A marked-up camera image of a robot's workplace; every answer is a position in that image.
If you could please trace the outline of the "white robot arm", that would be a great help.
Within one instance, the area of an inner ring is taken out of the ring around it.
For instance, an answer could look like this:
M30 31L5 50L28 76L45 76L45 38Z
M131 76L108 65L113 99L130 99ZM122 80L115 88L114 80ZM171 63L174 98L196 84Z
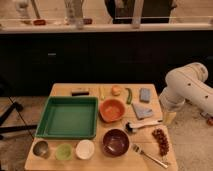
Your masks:
M166 87L159 95L164 125L173 121L187 100L197 105L205 117L213 118L213 88L205 83L207 78L208 70L199 62L175 68L166 74Z

